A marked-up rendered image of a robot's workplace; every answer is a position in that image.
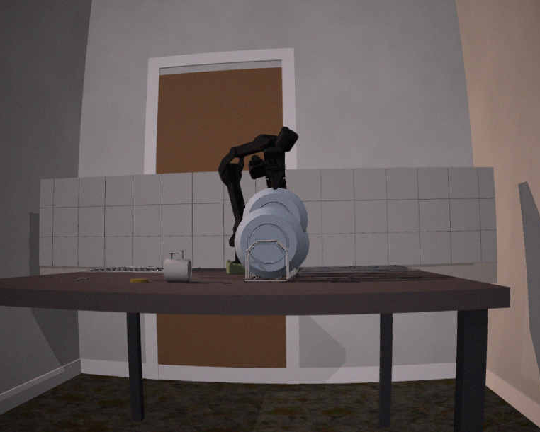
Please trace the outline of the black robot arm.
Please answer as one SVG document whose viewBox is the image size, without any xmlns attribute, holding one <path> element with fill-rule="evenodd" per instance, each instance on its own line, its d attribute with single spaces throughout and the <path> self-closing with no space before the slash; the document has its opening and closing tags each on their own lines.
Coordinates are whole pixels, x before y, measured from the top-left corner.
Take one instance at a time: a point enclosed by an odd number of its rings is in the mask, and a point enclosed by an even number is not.
<svg viewBox="0 0 540 432">
<path fill-rule="evenodd" d="M 282 127 L 278 136 L 260 134 L 255 137 L 254 141 L 242 144 L 237 147 L 232 147 L 230 152 L 222 159 L 218 173 L 221 181 L 227 186 L 232 205 L 232 211 L 235 217 L 235 225 L 233 227 L 233 235 L 229 240 L 229 244 L 235 247 L 235 233 L 239 224 L 242 221 L 243 212 L 245 209 L 244 198 L 240 187 L 242 170 L 244 168 L 244 157 L 250 154 L 255 154 L 255 151 L 264 151 L 269 147 L 281 147 L 285 152 L 289 152 L 298 139 L 297 133 Z M 257 143 L 256 143 L 257 142 Z M 274 145 L 273 145 L 274 144 Z M 238 164 L 230 163 L 235 157 L 239 158 Z M 264 161 L 257 155 L 252 155 L 249 161 L 249 174 L 252 179 L 264 177 L 266 175 L 266 166 L 269 165 L 268 159 Z"/>
</svg>

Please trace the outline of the white tiled splashback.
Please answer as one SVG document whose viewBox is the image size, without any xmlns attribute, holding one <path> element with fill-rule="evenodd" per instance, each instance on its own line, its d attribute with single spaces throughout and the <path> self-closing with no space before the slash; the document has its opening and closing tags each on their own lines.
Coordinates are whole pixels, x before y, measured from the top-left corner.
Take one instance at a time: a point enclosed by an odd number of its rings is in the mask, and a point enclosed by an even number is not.
<svg viewBox="0 0 540 432">
<path fill-rule="evenodd" d="M 493 167 L 286 169 L 308 214 L 299 267 L 399 265 L 497 283 Z M 40 180 L 40 275 L 226 268 L 235 217 L 218 171 Z"/>
</svg>

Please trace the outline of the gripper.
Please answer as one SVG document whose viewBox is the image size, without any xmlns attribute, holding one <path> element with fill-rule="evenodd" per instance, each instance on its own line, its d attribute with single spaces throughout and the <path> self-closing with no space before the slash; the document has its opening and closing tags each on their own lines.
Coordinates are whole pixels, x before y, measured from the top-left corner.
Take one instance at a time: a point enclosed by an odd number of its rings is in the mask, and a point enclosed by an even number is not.
<svg viewBox="0 0 540 432">
<path fill-rule="evenodd" d="M 264 150 L 264 161 L 266 159 L 269 161 L 269 165 L 265 168 L 268 178 L 266 180 L 267 188 L 273 188 L 274 190 L 277 188 L 286 189 L 284 149 L 281 147 L 266 148 Z"/>
</svg>

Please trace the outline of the grey mug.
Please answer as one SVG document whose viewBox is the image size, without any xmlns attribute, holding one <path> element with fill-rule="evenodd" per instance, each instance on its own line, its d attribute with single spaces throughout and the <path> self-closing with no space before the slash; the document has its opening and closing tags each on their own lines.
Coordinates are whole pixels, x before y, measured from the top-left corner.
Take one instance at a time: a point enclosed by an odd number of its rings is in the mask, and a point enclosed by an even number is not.
<svg viewBox="0 0 540 432">
<path fill-rule="evenodd" d="M 179 259 L 172 259 L 172 253 L 179 253 Z M 169 259 L 164 262 L 166 282 L 190 282 L 192 266 L 190 259 L 183 259 L 183 250 L 169 250 Z"/>
</svg>

